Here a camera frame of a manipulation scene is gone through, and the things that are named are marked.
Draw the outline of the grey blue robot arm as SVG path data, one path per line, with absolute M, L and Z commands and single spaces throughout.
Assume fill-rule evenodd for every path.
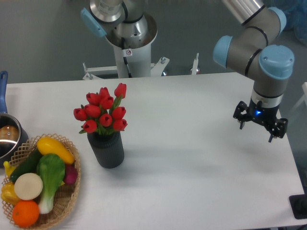
M 254 81 L 250 103 L 240 102 L 233 117 L 243 125 L 263 126 L 271 138 L 283 138 L 288 121 L 276 114 L 290 78 L 295 57 L 285 47 L 273 45 L 283 31 L 286 16 L 260 0 L 226 0 L 224 5 L 244 27 L 240 37 L 223 36 L 213 59 Z M 120 78 L 160 76 L 166 61 L 151 63 L 151 44 L 157 35 L 154 19 L 143 10 L 142 0 L 93 0 L 81 10 L 81 18 L 97 37 L 113 46 Z

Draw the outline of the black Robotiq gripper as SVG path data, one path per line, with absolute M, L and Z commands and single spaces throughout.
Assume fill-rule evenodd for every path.
M 237 120 L 241 130 L 249 121 L 267 128 L 270 133 L 268 142 L 271 143 L 274 138 L 283 138 L 287 131 L 288 119 L 277 117 L 279 106 L 280 103 L 276 102 L 276 98 L 258 100 L 251 97 L 248 106 L 243 101 L 238 103 L 233 118 Z

